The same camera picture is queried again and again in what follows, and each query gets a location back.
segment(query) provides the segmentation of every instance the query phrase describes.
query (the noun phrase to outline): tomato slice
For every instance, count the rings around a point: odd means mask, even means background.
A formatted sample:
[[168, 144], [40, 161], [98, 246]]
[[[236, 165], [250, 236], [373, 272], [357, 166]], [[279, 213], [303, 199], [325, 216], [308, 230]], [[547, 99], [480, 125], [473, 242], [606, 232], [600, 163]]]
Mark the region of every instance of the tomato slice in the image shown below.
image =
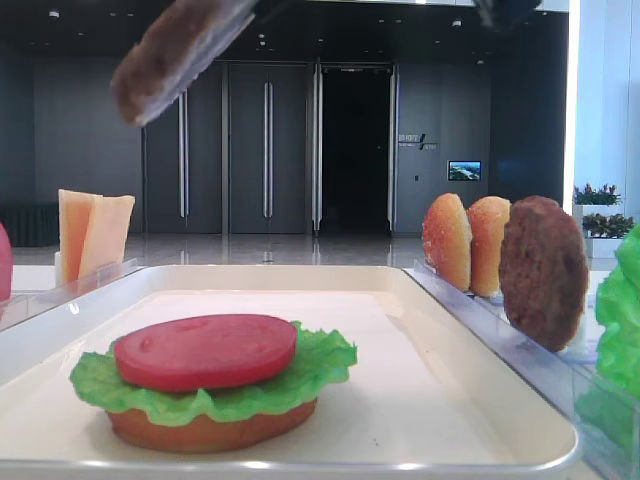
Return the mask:
[[116, 342], [122, 378], [162, 392], [249, 385], [293, 361], [298, 330], [266, 315], [211, 315], [152, 325]]
[[13, 276], [13, 253], [9, 237], [0, 224], [0, 303], [11, 297], [11, 277]]

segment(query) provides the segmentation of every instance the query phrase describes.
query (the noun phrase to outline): lettuce leaf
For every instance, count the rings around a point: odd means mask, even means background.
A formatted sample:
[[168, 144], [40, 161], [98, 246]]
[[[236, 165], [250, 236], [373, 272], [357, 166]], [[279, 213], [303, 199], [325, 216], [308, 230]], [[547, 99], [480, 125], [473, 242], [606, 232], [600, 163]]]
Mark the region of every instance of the lettuce leaf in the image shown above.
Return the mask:
[[[616, 252], [618, 266], [599, 286], [596, 319], [605, 327], [598, 344], [598, 373], [640, 399], [640, 225]], [[592, 385], [576, 402], [583, 422], [604, 433], [631, 456], [635, 409], [617, 387]]]
[[596, 319], [606, 328], [598, 345], [598, 372], [640, 398], [640, 226], [616, 252], [618, 266], [600, 285]]
[[337, 331], [310, 332], [299, 323], [296, 357], [278, 376], [245, 387], [169, 394], [130, 385], [120, 378], [113, 346], [105, 355], [83, 353], [71, 372], [78, 397], [107, 412], [142, 410], [155, 425], [188, 425], [199, 415], [217, 422], [238, 422], [257, 414], [280, 415], [317, 398], [331, 383], [349, 379], [357, 348]]

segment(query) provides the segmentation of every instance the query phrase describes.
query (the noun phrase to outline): open doorway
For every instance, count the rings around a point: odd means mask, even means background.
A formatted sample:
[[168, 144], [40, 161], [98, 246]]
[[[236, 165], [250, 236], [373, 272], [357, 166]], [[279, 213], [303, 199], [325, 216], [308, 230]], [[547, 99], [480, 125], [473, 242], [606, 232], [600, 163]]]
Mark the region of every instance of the open doorway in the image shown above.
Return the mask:
[[390, 233], [388, 68], [324, 68], [320, 234]]

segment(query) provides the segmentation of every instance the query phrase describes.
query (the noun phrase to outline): floor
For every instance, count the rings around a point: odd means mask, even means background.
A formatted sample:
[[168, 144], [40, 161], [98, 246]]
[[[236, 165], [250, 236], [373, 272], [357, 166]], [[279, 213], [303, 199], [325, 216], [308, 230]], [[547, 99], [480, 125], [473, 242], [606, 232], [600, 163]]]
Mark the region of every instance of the floor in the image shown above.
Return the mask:
[[[16, 265], [53, 265], [57, 247], [14, 251]], [[290, 264], [389, 265], [411, 267], [422, 259], [418, 237], [349, 236], [313, 238], [304, 235], [153, 235], [132, 236], [126, 258], [140, 265]]]

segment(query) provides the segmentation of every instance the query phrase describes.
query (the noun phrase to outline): yellow cheese slice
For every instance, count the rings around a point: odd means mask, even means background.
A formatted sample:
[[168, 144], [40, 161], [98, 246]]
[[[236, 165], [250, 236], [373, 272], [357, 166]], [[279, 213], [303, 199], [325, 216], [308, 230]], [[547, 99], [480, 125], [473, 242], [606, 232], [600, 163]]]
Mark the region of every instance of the yellow cheese slice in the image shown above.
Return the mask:
[[78, 278], [94, 274], [110, 264], [121, 264], [127, 243], [135, 198], [98, 197], [93, 202]]
[[89, 218], [99, 195], [59, 190], [60, 268], [62, 283], [78, 279]]

